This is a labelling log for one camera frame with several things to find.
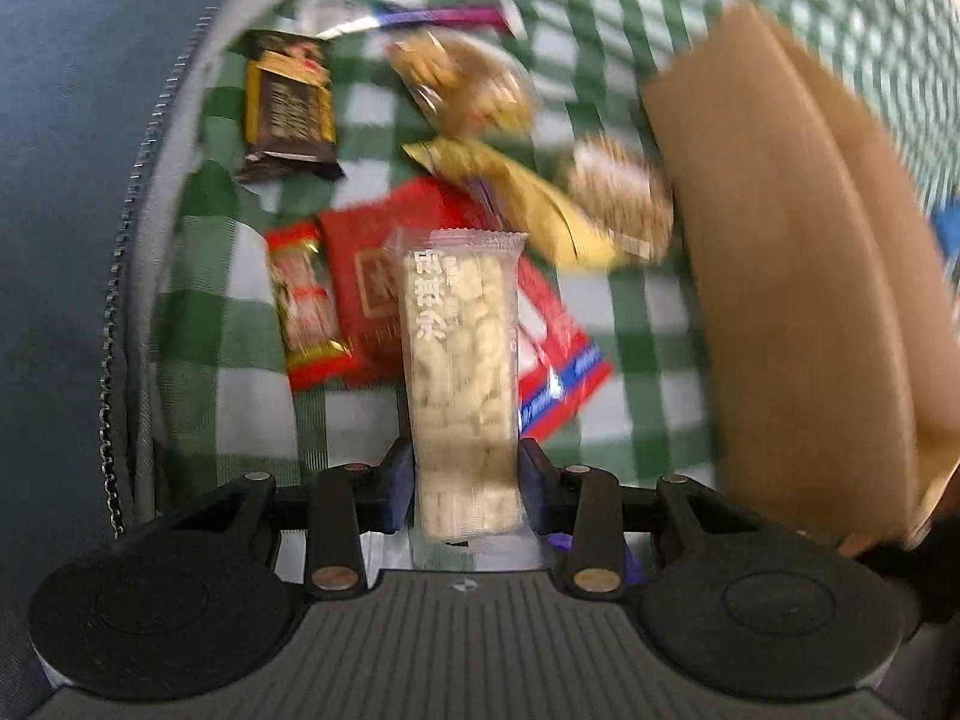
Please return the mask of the dark brown biscuit packet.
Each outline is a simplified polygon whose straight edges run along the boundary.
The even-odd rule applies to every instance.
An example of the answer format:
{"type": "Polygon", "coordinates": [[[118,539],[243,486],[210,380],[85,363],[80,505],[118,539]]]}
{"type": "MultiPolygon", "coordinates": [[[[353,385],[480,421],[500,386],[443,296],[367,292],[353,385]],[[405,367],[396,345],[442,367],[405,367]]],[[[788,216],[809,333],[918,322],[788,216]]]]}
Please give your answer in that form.
{"type": "Polygon", "coordinates": [[[244,37],[245,153],[236,177],[263,182],[302,172],[343,177],[331,72],[320,42],[256,29],[244,37]]]}

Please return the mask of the purple silver snack bar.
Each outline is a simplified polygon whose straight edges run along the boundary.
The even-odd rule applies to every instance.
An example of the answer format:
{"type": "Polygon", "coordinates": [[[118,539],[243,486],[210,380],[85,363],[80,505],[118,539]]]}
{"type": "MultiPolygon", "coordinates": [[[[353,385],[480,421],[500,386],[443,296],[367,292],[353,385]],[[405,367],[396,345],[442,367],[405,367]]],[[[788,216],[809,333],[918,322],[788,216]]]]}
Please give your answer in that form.
{"type": "Polygon", "coordinates": [[[304,34],[332,41],[368,31],[439,26],[451,29],[494,29],[524,39],[523,15],[509,0],[488,4],[407,5],[373,2],[350,4],[342,0],[301,0],[296,5],[296,26],[304,34]]]}

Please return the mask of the yellow snack packet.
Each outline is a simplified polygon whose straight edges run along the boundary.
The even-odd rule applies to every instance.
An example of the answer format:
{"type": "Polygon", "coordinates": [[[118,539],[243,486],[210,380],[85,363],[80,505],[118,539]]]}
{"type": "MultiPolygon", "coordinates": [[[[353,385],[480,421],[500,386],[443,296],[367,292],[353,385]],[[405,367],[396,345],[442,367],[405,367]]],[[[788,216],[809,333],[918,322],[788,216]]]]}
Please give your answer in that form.
{"type": "Polygon", "coordinates": [[[503,226],[524,232],[532,249],[555,268],[613,271],[628,263],[565,192],[501,151],[448,137],[405,143],[402,149],[432,176],[485,202],[503,226]]]}

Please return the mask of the clear bag of oat crisps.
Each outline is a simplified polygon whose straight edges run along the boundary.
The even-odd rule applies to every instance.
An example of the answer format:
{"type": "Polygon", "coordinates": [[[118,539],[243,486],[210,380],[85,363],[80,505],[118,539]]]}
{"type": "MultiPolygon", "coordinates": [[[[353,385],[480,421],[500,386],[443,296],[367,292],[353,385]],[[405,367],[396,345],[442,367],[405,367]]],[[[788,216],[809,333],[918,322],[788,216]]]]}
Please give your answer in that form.
{"type": "Polygon", "coordinates": [[[667,255],[674,200],[656,161],[619,138],[592,133],[573,143],[560,177],[571,201],[629,259],[659,263],[667,255]]]}

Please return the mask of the clear pale rice cracker bar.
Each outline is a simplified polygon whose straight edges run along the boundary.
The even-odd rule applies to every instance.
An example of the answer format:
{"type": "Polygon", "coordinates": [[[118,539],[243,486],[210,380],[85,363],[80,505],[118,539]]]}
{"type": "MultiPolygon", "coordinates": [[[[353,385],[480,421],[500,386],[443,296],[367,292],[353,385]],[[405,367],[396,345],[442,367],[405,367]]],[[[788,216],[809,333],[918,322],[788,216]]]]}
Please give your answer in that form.
{"type": "Polygon", "coordinates": [[[399,227],[394,264],[418,527],[469,541],[523,525],[517,265],[523,234],[399,227]]]}

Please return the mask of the green white checkered cloth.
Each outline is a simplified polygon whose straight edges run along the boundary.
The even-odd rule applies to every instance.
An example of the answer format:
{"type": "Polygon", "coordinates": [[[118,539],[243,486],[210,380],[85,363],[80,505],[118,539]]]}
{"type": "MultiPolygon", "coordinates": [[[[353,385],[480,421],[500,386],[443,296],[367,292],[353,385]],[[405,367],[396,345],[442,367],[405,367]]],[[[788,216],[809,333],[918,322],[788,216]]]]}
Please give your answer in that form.
{"type": "MultiPolygon", "coordinates": [[[[402,362],[394,280],[382,246],[396,224],[438,205],[428,177],[430,124],[386,34],[340,37],[332,73],[343,177],[308,172],[239,180],[245,153],[247,43],[288,31],[299,5],[265,0],[199,68],[194,149],[156,200],[171,227],[149,317],[149,433],[143,460],[155,507],[244,472],[299,484],[327,466],[379,457],[397,433],[402,362]],[[293,392],[267,259],[268,232],[324,226],[340,317],[364,366],[347,383],[293,392]]],[[[439,5],[475,0],[332,0],[439,5]]],[[[560,461],[595,461],[626,483],[680,470],[708,475],[715,453],[704,401],[695,298],[669,208],[636,213],[637,241],[594,223],[579,195],[597,184],[579,149],[607,138],[638,146],[638,89],[708,29],[729,0],[508,0],[523,37],[503,41],[498,80],[527,83],[512,102],[526,128],[498,133],[527,256],[596,339],[601,385],[573,406],[568,369],[542,372],[523,424],[560,461]]],[[[958,16],[952,0],[752,0],[775,15],[890,127],[924,208],[958,185],[958,16]]]]}

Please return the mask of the small red clear candy packet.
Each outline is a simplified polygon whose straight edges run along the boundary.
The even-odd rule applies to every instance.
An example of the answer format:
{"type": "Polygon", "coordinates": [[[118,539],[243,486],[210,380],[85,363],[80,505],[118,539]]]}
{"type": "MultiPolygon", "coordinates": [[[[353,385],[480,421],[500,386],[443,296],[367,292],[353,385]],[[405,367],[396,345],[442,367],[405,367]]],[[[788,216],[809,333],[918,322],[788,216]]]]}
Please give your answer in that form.
{"type": "Polygon", "coordinates": [[[301,392],[356,371],[361,359],[338,321],[319,224],[300,221],[265,240],[290,387],[301,392]]]}

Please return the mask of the brown cardboard box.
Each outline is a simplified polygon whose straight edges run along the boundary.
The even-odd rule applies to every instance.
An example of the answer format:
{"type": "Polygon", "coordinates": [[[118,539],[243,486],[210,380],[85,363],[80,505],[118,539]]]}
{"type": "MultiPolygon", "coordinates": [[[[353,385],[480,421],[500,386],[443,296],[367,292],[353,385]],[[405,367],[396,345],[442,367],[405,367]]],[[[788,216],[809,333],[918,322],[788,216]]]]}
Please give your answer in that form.
{"type": "Polygon", "coordinates": [[[748,2],[641,96],[700,296],[724,491],[851,551],[918,543],[958,481],[958,340],[887,130],[748,2]]]}

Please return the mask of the clear bag of cookies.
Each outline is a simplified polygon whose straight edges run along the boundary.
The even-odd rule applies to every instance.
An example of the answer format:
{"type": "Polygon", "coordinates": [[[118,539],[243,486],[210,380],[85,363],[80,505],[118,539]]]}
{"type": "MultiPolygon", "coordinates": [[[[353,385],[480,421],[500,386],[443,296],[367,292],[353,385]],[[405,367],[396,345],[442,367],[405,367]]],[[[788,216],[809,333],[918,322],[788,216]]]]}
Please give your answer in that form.
{"type": "Polygon", "coordinates": [[[421,114],[448,137],[524,135],[537,96],[523,64],[505,50],[452,29],[420,28],[387,49],[421,114]]]}

